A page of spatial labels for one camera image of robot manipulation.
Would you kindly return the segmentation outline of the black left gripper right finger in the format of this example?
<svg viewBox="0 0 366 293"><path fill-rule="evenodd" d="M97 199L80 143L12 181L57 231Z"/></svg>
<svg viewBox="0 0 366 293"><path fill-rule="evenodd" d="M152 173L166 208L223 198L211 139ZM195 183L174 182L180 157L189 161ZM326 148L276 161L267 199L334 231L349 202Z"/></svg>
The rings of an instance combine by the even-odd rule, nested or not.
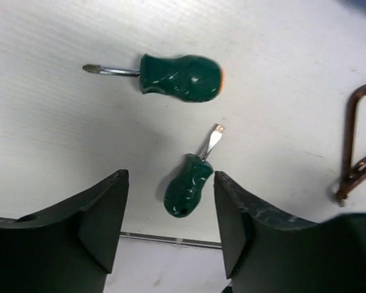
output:
<svg viewBox="0 0 366 293"><path fill-rule="evenodd" d="M225 172L215 172L213 190L227 278L233 278L244 262L255 240L255 223L272 231L301 230L316 225L248 192Z"/></svg>

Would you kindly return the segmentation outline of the green Phillips stubby screwdriver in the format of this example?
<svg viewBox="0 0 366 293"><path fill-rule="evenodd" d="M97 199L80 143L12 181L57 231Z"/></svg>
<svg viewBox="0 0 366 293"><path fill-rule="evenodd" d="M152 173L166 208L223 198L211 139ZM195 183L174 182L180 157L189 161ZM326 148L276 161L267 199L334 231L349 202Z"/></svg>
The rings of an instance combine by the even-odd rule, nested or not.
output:
<svg viewBox="0 0 366 293"><path fill-rule="evenodd" d="M186 103L211 101L220 94L224 84L219 63L197 55L161 58L145 54L138 70L96 64L85 64L82 69L106 76L135 77L143 94L158 93Z"/></svg>

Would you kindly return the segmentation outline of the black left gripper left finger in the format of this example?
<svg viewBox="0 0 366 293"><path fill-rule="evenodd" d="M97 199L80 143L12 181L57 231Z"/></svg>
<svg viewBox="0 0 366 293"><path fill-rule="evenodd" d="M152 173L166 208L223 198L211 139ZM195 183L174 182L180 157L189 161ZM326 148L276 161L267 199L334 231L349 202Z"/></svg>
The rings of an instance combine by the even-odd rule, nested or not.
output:
<svg viewBox="0 0 366 293"><path fill-rule="evenodd" d="M105 273L113 269L129 192L129 172L117 170L99 183L17 222L36 227L74 221L81 247Z"/></svg>

